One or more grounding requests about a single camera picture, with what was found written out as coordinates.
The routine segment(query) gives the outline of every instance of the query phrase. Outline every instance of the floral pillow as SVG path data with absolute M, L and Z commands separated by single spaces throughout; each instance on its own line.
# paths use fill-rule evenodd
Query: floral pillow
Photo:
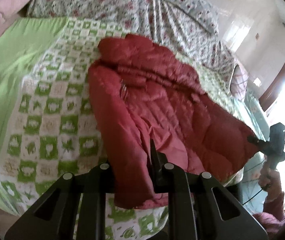
M 212 34 L 218 34 L 218 12 L 205 0 L 166 0 L 183 10 Z

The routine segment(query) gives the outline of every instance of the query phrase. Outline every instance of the floral bedspread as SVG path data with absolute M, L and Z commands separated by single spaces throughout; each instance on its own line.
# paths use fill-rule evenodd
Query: floral bedspread
M 215 33 L 207 31 L 203 23 L 200 25 L 195 17 L 179 7 L 179 4 L 166 0 L 32 0 L 27 15 L 77 16 L 118 23 L 216 71 L 223 80 L 224 90 L 229 92 L 235 57 Z M 198 13 L 203 16 L 215 15 L 212 7 L 202 8 Z

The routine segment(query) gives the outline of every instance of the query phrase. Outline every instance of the black clamp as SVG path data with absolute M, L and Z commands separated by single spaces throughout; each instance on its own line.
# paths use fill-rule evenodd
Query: black clamp
M 279 162 L 285 160 L 285 126 L 282 123 L 277 123 L 270 127 L 269 141 L 263 141 L 254 136 L 249 136 L 248 142 L 257 145 L 259 151 L 267 155 L 272 170 L 277 168 Z
M 150 176 L 156 193 L 169 195 L 170 240 L 267 240 L 262 226 L 210 173 L 186 173 L 156 152 L 151 141 Z M 108 163 L 88 173 L 61 176 L 8 230 L 5 240 L 105 239 L 106 193 L 114 192 Z

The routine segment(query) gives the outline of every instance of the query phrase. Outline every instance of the jacket sleeve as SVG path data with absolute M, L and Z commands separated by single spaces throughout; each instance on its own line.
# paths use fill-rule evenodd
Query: jacket sleeve
M 284 192 L 271 202 L 265 201 L 263 212 L 269 213 L 279 221 L 282 221 L 284 219 Z
M 126 209 L 140 206 L 155 194 L 144 143 L 148 131 L 132 120 L 120 98 L 121 78 L 115 71 L 95 63 L 88 80 L 92 109 L 116 179 L 115 203 Z

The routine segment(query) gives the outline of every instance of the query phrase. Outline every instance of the bed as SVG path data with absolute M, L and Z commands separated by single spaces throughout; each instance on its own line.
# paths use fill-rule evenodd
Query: bed
M 238 60 L 215 35 L 214 8 L 196 1 L 197 12 L 181 0 L 31 1 L 28 16 L 39 19 L 19 19 L 0 37 L 1 209 L 21 215 L 64 172 L 86 173 L 106 160 L 86 82 L 105 36 L 138 33 L 168 47 L 197 70 L 214 102 L 263 138 L 252 113 L 230 93 Z M 240 170 L 223 183 L 242 177 Z M 106 239 L 147 239 L 167 217 L 166 207 L 123 210 L 109 195 Z

